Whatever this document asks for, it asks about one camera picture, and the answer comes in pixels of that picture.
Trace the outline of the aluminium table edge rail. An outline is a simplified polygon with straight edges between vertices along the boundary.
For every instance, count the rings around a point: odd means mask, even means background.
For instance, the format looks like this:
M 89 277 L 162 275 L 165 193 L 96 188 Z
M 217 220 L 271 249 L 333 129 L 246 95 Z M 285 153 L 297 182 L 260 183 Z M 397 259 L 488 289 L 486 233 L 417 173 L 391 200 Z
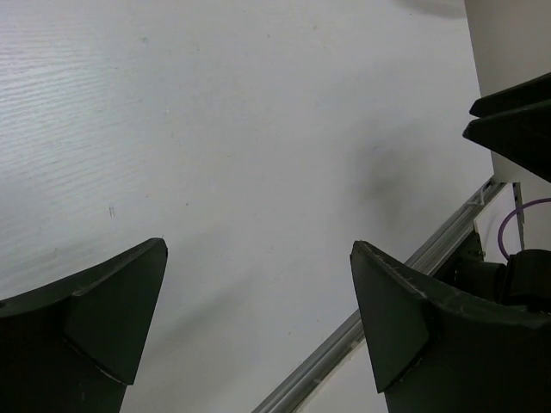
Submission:
M 474 220 L 502 191 L 490 179 L 402 262 L 374 244 L 356 241 L 350 266 L 358 310 L 284 379 L 257 412 L 294 412 L 362 341 L 373 359 L 375 388 L 386 391 L 403 378 L 436 340 L 436 310 L 426 295 L 437 287 L 433 275 L 458 254 L 474 234 Z

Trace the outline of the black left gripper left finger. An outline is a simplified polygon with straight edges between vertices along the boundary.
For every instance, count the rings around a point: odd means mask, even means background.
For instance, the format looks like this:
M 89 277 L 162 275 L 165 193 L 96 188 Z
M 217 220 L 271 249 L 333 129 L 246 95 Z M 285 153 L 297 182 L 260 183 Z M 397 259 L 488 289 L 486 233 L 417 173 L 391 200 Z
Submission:
M 168 248 L 151 238 L 1 302 L 3 412 L 118 412 L 136 379 Z

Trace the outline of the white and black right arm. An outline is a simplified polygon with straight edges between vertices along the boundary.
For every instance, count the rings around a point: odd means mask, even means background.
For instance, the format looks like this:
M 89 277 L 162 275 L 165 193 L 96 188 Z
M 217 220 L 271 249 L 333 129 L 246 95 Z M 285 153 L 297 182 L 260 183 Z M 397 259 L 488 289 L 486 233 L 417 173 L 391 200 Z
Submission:
M 507 158 L 546 182 L 550 181 L 550 75 L 484 96 L 474 102 L 463 137 Z M 549 198 L 517 206 L 498 228 L 498 249 L 505 264 L 479 263 L 463 269 L 455 285 L 492 302 L 550 311 L 550 252 L 507 252 L 506 226 L 524 209 L 549 203 Z

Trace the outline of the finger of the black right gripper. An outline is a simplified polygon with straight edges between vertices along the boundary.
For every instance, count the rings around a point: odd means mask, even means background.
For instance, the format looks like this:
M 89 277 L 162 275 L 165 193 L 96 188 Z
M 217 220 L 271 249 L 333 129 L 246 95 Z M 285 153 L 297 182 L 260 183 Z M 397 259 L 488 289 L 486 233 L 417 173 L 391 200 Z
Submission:
M 524 109 L 472 120 L 463 137 L 550 182 L 550 110 Z
M 474 102 L 469 113 L 475 117 L 487 117 L 544 102 L 550 99 L 550 90 L 551 74 L 547 73 L 508 89 L 482 96 Z

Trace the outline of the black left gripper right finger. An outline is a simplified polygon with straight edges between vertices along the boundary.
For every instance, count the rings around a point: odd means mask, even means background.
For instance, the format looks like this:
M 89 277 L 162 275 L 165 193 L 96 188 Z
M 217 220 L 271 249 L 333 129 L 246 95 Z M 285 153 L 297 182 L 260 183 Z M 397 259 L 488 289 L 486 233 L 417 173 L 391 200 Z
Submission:
M 455 285 L 463 269 L 490 263 L 460 257 L 433 275 L 426 295 L 436 340 L 383 394 L 391 412 L 547 412 L 550 311 L 501 305 Z

